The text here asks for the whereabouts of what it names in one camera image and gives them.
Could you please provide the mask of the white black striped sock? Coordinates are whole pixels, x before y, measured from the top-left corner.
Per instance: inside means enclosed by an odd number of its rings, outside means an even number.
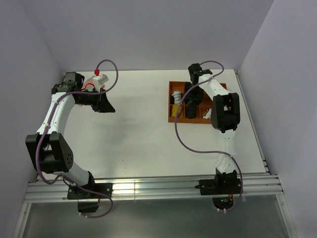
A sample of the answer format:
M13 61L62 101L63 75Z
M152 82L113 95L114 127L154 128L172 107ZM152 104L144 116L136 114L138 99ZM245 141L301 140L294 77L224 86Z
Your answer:
M174 104L179 104L182 98L181 91L174 91L171 95L174 98Z

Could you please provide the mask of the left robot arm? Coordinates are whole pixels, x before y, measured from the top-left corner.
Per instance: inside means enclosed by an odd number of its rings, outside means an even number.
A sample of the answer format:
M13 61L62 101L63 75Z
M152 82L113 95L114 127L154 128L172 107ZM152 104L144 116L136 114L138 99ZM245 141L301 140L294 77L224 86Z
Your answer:
M88 80L76 72L67 72L60 84L52 88L51 104L44 122L35 134L27 135L26 147L34 169L47 184L45 174L54 174L79 186L79 193L85 198L96 194L91 172L74 162L74 153L64 138L69 114L75 105L90 106L97 113L114 113L104 89L108 77L96 74Z

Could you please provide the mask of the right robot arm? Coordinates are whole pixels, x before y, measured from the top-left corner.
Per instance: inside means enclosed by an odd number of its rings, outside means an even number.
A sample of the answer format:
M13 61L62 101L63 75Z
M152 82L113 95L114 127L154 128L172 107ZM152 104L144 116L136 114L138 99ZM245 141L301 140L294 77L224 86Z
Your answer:
M240 99L237 93L229 92L217 80L216 77L224 72L213 74L209 69L202 69L200 63L194 63L188 67L191 88L185 96L195 89L202 89L212 101L211 124L220 134L219 158L215 166L214 187L219 193L226 193L231 186L237 186L241 181L237 174L241 172L235 159L234 136L240 123Z

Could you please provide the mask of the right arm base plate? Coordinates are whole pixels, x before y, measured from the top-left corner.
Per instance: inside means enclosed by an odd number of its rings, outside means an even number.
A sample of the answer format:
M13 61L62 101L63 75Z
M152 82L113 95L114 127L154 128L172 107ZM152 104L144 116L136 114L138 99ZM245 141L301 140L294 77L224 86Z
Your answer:
M195 189L200 190L200 195L230 195L240 194L241 192L241 181L229 185L218 185L215 179L201 179L199 184L195 186Z

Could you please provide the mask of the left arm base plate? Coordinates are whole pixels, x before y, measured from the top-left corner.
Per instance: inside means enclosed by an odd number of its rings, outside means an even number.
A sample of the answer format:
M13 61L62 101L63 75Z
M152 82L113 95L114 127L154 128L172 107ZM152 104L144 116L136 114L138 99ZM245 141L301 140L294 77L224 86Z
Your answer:
M93 189L80 189L77 186L70 186L67 193L68 200L103 199L112 195L113 184L108 182L96 183Z

